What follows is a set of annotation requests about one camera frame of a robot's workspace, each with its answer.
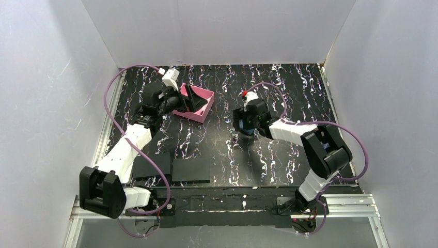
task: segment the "floor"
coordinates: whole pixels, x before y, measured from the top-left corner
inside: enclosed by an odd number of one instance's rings
[[[164,116],[161,132],[143,151],[147,154],[170,152],[175,159],[207,158],[210,161],[210,183],[172,183],[173,186],[195,187],[262,187],[299,186],[309,165],[304,150],[283,141],[256,135],[241,137],[232,129],[232,110],[243,106],[241,92],[258,82],[277,85],[287,101],[287,113],[293,121],[335,121],[332,107],[316,64],[283,65],[213,65],[179,66],[179,82],[215,92],[215,103],[204,124],[175,116]],[[127,71],[123,83],[116,120],[126,128],[135,105],[141,102],[144,84],[161,77],[148,68]],[[272,89],[257,91],[276,115],[283,111],[279,95]],[[107,150],[120,139],[113,128]],[[350,167],[342,177],[352,177]],[[135,182],[161,186],[160,178]]]
[[[121,220],[132,233],[134,220]],[[148,221],[145,229],[153,225]],[[275,226],[185,226],[160,228],[146,239],[126,235],[117,222],[86,219],[77,247],[378,247],[368,218],[327,218],[324,227],[310,237],[294,233],[292,228]]]

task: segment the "speckled black surface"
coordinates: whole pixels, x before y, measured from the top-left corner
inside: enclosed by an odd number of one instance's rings
[[[184,82],[214,91],[215,103],[204,124],[175,115],[164,116],[161,132],[143,149],[147,154],[171,152],[175,159],[210,158],[210,165],[206,165],[210,166],[210,183],[173,183],[173,186],[298,186],[304,181],[309,165],[301,147],[259,135],[254,139],[240,136],[232,129],[232,110],[243,106],[240,94],[244,89],[258,82],[271,82],[283,91],[291,120],[334,121],[316,64],[176,68],[180,71],[178,85]],[[115,116],[124,129],[135,105],[141,101],[143,85],[160,80],[148,68],[127,71]],[[281,114],[281,100],[273,89],[259,87],[257,93],[267,100],[271,111]],[[112,148],[119,139],[120,132],[113,128],[107,148]],[[341,175],[352,177],[351,169],[345,168]],[[162,185],[162,180],[150,178],[135,184]]]

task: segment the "pink tray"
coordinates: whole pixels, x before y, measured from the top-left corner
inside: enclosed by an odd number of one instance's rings
[[[181,85],[180,91],[181,94],[187,96],[187,91],[185,90],[184,86],[185,83]],[[206,99],[207,104],[204,105],[201,109],[199,109],[196,113],[191,113],[191,112],[182,113],[176,110],[174,110],[172,113],[175,115],[185,117],[190,120],[204,123],[205,119],[207,118],[208,112],[210,111],[211,106],[213,105],[214,102],[214,92],[196,86],[192,86],[192,90],[194,93],[198,94],[198,96]]]

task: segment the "white enclosure wall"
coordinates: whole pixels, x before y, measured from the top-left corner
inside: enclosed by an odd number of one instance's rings
[[[438,244],[437,41],[437,1],[358,0],[326,62],[339,121],[368,147],[359,182],[391,247]]]
[[[355,0],[83,0],[119,67],[323,63]]]
[[[80,0],[0,2],[2,247],[62,247],[116,72]]]

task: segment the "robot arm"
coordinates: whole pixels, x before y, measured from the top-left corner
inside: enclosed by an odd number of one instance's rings
[[[295,192],[293,204],[301,211],[315,207],[318,194],[353,159],[335,126],[290,125],[272,117],[266,103],[254,92],[244,92],[244,107],[234,110],[233,127],[252,135],[284,140],[304,147],[310,171]]]
[[[151,192],[148,189],[123,187],[131,181],[132,164],[138,155],[127,139],[143,149],[159,131],[163,115],[173,110],[196,112],[207,103],[188,85],[185,86],[187,96],[181,94],[176,84],[178,70],[171,68],[161,74],[164,74],[165,87],[159,82],[147,84],[142,104],[137,107],[123,137],[93,168],[85,166],[81,170],[79,198],[82,209],[115,219],[125,209],[149,204]]]

